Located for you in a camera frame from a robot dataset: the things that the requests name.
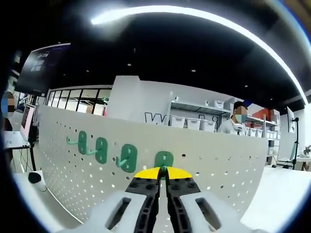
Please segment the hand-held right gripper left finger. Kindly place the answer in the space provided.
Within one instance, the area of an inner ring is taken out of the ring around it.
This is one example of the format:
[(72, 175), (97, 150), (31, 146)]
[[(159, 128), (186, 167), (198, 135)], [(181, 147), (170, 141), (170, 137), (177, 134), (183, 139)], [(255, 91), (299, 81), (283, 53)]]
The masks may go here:
[(94, 206), (88, 220), (62, 233), (151, 233), (158, 213), (161, 168), (138, 172), (125, 191)]

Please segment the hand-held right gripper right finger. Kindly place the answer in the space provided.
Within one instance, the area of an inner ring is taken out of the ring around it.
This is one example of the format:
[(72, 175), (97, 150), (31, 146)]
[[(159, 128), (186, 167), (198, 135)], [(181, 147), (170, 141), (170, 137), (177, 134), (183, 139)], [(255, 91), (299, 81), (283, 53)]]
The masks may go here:
[(201, 191), (191, 174), (166, 167), (168, 213), (176, 233), (251, 233), (235, 209), (209, 191)]

